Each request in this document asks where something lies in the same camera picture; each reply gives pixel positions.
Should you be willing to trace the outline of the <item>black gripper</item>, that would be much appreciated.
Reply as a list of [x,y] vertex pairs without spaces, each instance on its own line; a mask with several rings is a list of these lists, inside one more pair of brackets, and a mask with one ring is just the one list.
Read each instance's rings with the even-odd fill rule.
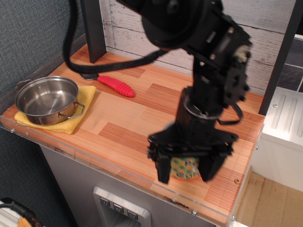
[[175,122],[148,137],[147,156],[156,164],[158,180],[169,182],[173,157],[196,157],[204,182],[211,180],[225,159],[232,154],[234,133],[218,130],[215,125],[234,125],[238,120],[222,121],[222,108],[202,112],[193,104],[179,104]]

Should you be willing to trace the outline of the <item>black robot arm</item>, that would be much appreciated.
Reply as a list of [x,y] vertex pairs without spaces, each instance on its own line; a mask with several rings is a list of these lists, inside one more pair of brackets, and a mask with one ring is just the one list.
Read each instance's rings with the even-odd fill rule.
[[216,129],[220,116],[237,105],[249,89],[246,66],[249,35],[223,13],[219,0],[124,0],[122,4],[142,17],[149,41],[170,51],[183,49],[194,57],[193,85],[183,89],[176,119],[165,130],[149,136],[148,156],[158,180],[169,181],[174,157],[194,157],[203,181],[214,177],[232,153],[238,139]]

